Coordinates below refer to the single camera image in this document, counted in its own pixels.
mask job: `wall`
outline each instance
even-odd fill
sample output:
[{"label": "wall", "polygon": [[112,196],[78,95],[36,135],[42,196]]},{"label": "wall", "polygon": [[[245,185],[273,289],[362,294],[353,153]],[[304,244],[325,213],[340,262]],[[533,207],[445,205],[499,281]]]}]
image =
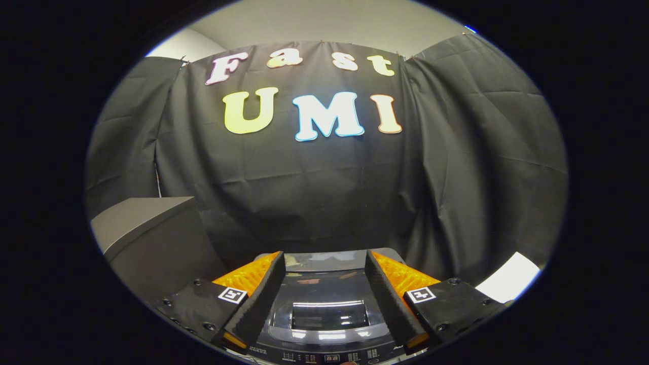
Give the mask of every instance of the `wall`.
[{"label": "wall", "polygon": [[226,49],[201,33],[185,28],[154,48],[146,57],[169,57],[194,62]]}]

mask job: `black backdrop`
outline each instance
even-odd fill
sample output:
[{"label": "black backdrop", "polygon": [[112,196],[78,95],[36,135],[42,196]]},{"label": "black backdrop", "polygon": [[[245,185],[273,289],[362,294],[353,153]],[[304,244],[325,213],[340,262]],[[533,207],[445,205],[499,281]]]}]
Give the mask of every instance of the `black backdrop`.
[{"label": "black backdrop", "polygon": [[[498,321],[422,361],[642,363],[633,306],[642,303],[638,280],[646,271],[646,234],[633,235],[644,211],[637,172],[646,91],[639,89],[641,58],[633,57],[642,48],[634,38],[644,25],[641,4],[435,5],[494,40],[538,83],[565,135],[571,180],[561,240],[536,284]],[[5,73],[10,116],[16,107],[5,133],[4,146],[13,147],[5,168],[15,172],[3,181],[5,227],[19,255],[4,257],[11,274],[4,362],[225,362],[125,289],[95,248],[82,199],[93,122],[125,70],[217,6],[7,5],[8,25],[19,31],[9,38],[13,65]]]},{"label": "black backdrop", "polygon": [[[303,61],[268,68],[295,48]],[[205,85],[214,59],[247,52],[229,79]],[[337,68],[334,52],[356,71]],[[377,73],[367,57],[391,62]],[[273,120],[229,132],[224,96],[277,87]],[[360,136],[295,140],[314,95],[355,92]],[[378,130],[370,100],[390,95],[400,133]],[[125,196],[195,196],[213,246],[233,270],[264,252],[392,247],[412,267],[474,285],[514,252],[544,265],[567,200],[561,133],[540,91],[489,42],[464,34],[404,61],[360,45],[293,42],[233,49],[180,67],[145,59],[99,117],[87,161],[90,218]]]}]

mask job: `white ceiling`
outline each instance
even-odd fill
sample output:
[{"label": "white ceiling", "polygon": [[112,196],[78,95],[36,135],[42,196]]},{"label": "white ceiling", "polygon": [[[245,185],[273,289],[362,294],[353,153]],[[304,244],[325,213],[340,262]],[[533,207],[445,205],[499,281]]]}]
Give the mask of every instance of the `white ceiling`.
[{"label": "white ceiling", "polygon": [[463,24],[410,0],[242,0],[190,28],[225,49],[324,40],[405,57],[466,31]]}]

